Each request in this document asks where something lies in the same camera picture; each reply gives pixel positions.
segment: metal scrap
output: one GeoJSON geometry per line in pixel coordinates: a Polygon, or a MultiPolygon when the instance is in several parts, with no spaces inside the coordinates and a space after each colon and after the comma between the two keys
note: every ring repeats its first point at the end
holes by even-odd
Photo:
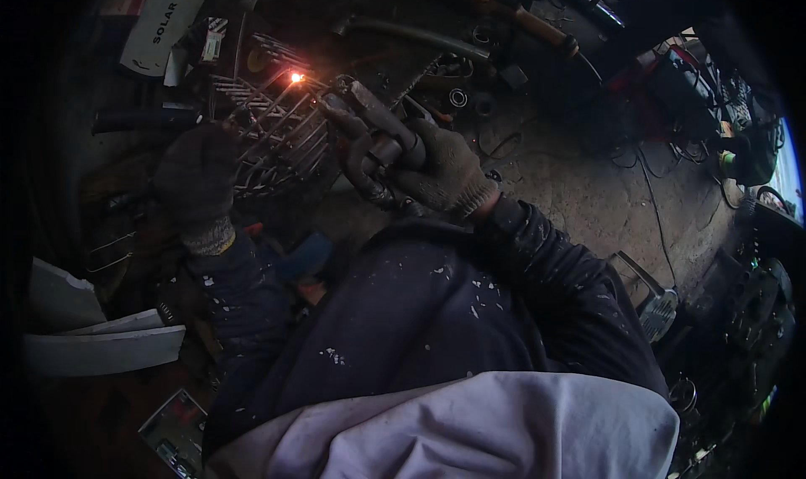
{"type": "MultiPolygon", "coordinates": [[[[327,122],[316,106],[327,84],[289,46],[264,33],[251,38],[276,65],[265,82],[210,75],[211,96],[234,106],[224,117],[211,116],[238,131],[237,199],[287,192],[314,174],[329,148],[327,122]]],[[[211,100],[211,112],[217,104],[211,100]]]]}

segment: knit glove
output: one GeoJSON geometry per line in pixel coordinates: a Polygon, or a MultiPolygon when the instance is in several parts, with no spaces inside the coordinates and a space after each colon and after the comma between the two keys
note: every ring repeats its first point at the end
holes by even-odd
{"type": "Polygon", "coordinates": [[[154,188],[195,255],[218,255],[236,238],[230,222],[236,140],[219,126],[187,131],[168,147],[154,188]]]}
{"type": "Polygon", "coordinates": [[[423,119],[414,121],[409,128],[422,136],[426,164],[419,171],[392,173],[403,192],[435,212],[448,212],[459,219],[490,199],[497,185],[484,177],[478,156],[462,135],[423,119]]]}

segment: dark jacket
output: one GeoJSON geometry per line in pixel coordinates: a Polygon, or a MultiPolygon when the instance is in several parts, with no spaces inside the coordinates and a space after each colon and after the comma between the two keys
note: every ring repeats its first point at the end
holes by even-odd
{"type": "Polygon", "coordinates": [[[502,197],[475,232],[428,220],[387,228],[296,327],[255,254],[239,233],[222,255],[188,263],[223,347],[205,460],[299,407],[492,370],[586,373],[667,396],[612,266],[527,203],[502,197]]]}

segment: jacket sleeve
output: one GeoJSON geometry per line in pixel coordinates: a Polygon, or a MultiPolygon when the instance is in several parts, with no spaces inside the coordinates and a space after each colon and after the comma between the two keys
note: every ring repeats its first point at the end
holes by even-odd
{"type": "Polygon", "coordinates": [[[212,306],[224,375],[241,364],[267,369],[290,336],[292,316],[274,269],[259,262],[249,236],[237,232],[224,253],[190,257],[187,266],[212,306]]]}
{"type": "Polygon", "coordinates": [[[573,245],[539,210],[501,197],[478,227],[493,267],[538,324],[547,356],[569,371],[668,388],[615,269],[573,245]]]}

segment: person's arm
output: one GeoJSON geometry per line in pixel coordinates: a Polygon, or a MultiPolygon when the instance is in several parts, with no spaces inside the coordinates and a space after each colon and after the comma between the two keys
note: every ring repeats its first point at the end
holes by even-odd
{"type": "Polygon", "coordinates": [[[154,178],[190,253],[188,271],[209,298],[225,378],[243,364],[268,369],[291,323],[273,269],[260,266],[254,243],[230,222],[235,147],[217,126],[188,131],[168,148],[154,178]]]}
{"type": "Polygon", "coordinates": [[[258,262],[255,244],[245,232],[232,235],[231,245],[215,254],[194,253],[186,242],[191,250],[188,272],[210,301],[210,323],[222,347],[218,363],[224,376],[254,361],[268,370],[288,341],[292,323],[288,298],[274,269],[258,262]]]}
{"type": "Polygon", "coordinates": [[[501,197],[477,233],[541,331],[546,353],[571,372],[668,388],[615,269],[571,244],[534,205],[501,197]]]}
{"type": "Polygon", "coordinates": [[[413,128],[427,151],[422,171],[395,174],[425,206],[477,225],[493,270],[523,298],[547,355],[570,371],[668,395],[638,316],[612,266],[554,229],[539,210],[503,197],[458,133],[424,121],[413,128]]]}

